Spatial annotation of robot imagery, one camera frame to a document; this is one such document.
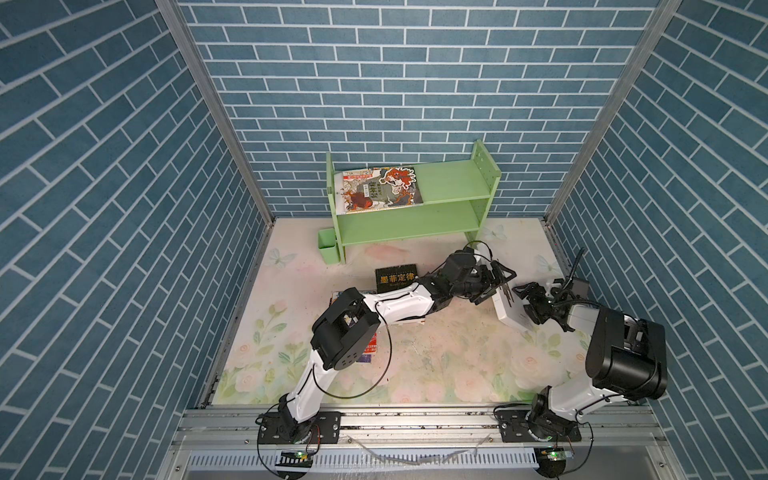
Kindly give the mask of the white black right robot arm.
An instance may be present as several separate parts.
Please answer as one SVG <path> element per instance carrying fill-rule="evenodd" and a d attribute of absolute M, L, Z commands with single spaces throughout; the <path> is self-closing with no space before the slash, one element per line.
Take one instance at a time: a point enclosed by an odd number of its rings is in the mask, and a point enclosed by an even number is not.
<path fill-rule="evenodd" d="M 577 307 L 596 312 L 583 372 L 534 398 L 529 431 L 541 440 L 579 439 L 583 415 L 612 402 L 656 400 L 667 390 L 665 329 L 577 295 L 573 280 L 558 279 L 551 289 L 537 282 L 515 286 L 527 317 L 537 325 L 553 320 L 574 333 L 570 316 Z"/>

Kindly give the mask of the green red illustrated comic book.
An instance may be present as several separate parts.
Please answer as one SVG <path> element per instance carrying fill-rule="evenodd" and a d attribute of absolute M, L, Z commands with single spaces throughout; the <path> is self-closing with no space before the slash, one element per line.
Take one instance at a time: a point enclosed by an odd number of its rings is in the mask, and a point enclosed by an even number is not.
<path fill-rule="evenodd" d="M 421 205 L 416 171 L 410 166 L 369 168 L 334 175 L 337 215 Z"/>

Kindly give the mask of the white book with brown bars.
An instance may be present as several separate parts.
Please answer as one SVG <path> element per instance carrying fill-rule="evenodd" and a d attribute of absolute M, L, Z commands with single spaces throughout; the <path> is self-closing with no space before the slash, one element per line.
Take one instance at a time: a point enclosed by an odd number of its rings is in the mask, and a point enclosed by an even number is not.
<path fill-rule="evenodd" d="M 521 332 L 534 328 L 534 324 L 525 312 L 523 300 L 516 295 L 508 284 L 500 286 L 492 296 L 498 319 L 509 327 Z"/>

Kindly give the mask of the black book with gold text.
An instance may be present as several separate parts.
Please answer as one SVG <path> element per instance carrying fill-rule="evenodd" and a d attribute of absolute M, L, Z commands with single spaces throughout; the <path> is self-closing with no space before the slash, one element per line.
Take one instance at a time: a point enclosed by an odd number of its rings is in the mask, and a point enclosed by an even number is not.
<path fill-rule="evenodd" d="M 417 278 L 415 264 L 378 268 L 375 270 L 376 292 L 381 294 L 408 287 Z"/>

